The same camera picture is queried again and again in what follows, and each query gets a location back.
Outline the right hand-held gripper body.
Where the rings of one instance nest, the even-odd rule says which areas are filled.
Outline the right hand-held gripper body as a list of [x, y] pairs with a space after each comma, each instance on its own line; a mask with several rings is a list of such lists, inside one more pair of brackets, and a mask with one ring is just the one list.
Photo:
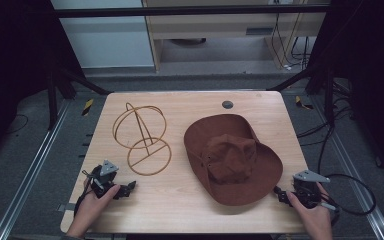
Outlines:
[[307, 209], [316, 207], [321, 202], [321, 192], [318, 183], [329, 183], [328, 177], [317, 174], [311, 170], [304, 170], [293, 175], [293, 194]]

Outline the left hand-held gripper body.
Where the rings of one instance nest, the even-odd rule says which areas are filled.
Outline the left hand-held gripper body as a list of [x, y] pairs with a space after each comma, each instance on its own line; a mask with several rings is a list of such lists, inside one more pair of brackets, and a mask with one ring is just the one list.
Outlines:
[[116, 165], [105, 159], [88, 175], [91, 190], [98, 198], [103, 197], [115, 185], [113, 180], [118, 170], [119, 168]]

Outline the gold wire hat stand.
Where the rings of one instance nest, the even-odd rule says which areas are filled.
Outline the gold wire hat stand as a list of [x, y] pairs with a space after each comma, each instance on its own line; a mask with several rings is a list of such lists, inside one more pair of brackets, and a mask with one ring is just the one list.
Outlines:
[[127, 165], [134, 173], [152, 176], [168, 167], [172, 150], [164, 140], [167, 128], [167, 119], [157, 106], [125, 104], [125, 111], [113, 122], [112, 136], [126, 149]]

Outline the brown brimmed hat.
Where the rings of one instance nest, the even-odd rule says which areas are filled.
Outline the brown brimmed hat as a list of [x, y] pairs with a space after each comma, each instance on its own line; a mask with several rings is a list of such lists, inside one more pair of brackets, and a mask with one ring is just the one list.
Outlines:
[[283, 164], [262, 144], [248, 121], [236, 114], [202, 118], [188, 127], [184, 145], [191, 168], [215, 201], [254, 203], [279, 182]]

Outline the person's left hand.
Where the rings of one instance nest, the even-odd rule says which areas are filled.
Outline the person's left hand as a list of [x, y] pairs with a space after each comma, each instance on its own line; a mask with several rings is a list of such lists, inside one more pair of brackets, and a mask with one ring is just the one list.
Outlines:
[[88, 180], [84, 182], [84, 186], [87, 189], [87, 194], [84, 196], [72, 223], [87, 225], [89, 229], [118, 193], [120, 186], [114, 185], [101, 198], [98, 198], [91, 190]]

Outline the person's right hand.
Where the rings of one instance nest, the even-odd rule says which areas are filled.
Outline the person's right hand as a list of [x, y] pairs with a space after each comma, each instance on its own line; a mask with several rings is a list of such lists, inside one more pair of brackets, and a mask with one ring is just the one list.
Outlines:
[[311, 240], [333, 240], [330, 212], [327, 208], [317, 206], [308, 209], [292, 192], [287, 191], [286, 194]]

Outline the black and yellow tape strip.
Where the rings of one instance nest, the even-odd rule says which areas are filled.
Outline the black and yellow tape strip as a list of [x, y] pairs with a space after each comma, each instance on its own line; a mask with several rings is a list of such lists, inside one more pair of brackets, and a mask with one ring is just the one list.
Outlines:
[[86, 101], [85, 106], [84, 106], [84, 108], [83, 108], [83, 110], [82, 110], [81, 116], [86, 116], [86, 115], [88, 115], [88, 113], [89, 113], [89, 111], [90, 111], [90, 109], [91, 109], [91, 106], [92, 106], [93, 102], [94, 102], [94, 99], [88, 99], [88, 100]]
[[295, 104], [297, 107], [303, 108], [303, 109], [314, 109], [311, 104], [304, 104], [299, 96], [295, 96]]

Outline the black stand leg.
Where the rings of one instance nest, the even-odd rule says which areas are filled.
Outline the black stand leg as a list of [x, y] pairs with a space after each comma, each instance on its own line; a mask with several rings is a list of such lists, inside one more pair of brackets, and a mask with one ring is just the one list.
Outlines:
[[110, 94], [110, 91], [105, 90], [92, 82], [89, 82], [85, 77], [77, 75], [64, 68], [47, 70], [46, 81], [49, 105], [49, 130], [54, 128], [58, 120], [56, 91], [59, 90], [64, 99], [73, 99], [76, 96], [76, 90], [71, 84], [72, 81], [83, 85], [97, 94]]
[[334, 69], [330, 66], [313, 65], [297, 73], [286, 81], [268, 88], [268, 91], [283, 91], [301, 79], [309, 78], [305, 91], [312, 95], [324, 88], [324, 116], [329, 126], [335, 125], [333, 113]]

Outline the black curtain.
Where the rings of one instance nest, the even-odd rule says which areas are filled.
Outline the black curtain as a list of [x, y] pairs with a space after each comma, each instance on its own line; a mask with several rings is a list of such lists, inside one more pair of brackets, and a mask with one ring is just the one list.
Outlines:
[[79, 61], [51, 0], [0, 0], [0, 141], [21, 100], [47, 88], [45, 63], [78, 76]]
[[352, 83], [352, 103], [384, 163], [384, 0], [330, 0], [310, 63], [319, 63], [328, 44], [341, 42], [326, 57], [334, 75]]

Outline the white cabinet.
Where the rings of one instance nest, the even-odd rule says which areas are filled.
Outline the white cabinet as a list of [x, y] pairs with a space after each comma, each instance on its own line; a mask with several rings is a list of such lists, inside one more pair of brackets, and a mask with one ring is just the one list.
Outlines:
[[[56, 10], [142, 7], [141, 0], [51, 0]], [[61, 18], [83, 69], [153, 67], [145, 18]]]

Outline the aluminium floor rail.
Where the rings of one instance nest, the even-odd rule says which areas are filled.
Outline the aluminium floor rail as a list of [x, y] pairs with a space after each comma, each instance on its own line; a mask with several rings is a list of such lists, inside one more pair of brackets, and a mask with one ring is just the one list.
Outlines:
[[[368, 211], [370, 207], [374, 205], [374, 199], [370, 195], [369, 190], [361, 184], [363, 178], [359, 174], [350, 155], [346, 151], [343, 141], [335, 131], [332, 132], [331, 143], [333, 144], [333, 148], [338, 155], [338, 161], [344, 173], [353, 177], [353, 179], [350, 180], [350, 184], [361, 208], [364, 211]], [[384, 216], [379, 207], [375, 206], [373, 211], [366, 215], [366, 218], [368, 219], [368, 222], [377, 239], [384, 240]]]
[[71, 100], [63, 100], [54, 126], [47, 131], [5, 214], [0, 220], [0, 240], [7, 240], [67, 116]]

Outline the black metal frame bar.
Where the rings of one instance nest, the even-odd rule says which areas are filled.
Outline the black metal frame bar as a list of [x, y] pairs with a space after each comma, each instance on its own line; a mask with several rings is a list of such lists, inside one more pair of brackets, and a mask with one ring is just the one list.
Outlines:
[[330, 5], [232, 5], [232, 6], [179, 6], [142, 8], [103, 8], [103, 9], [62, 9], [53, 10], [58, 18], [88, 17], [136, 17], [136, 16], [181, 16], [214, 14], [277, 14], [277, 13], [320, 13], [328, 12]]

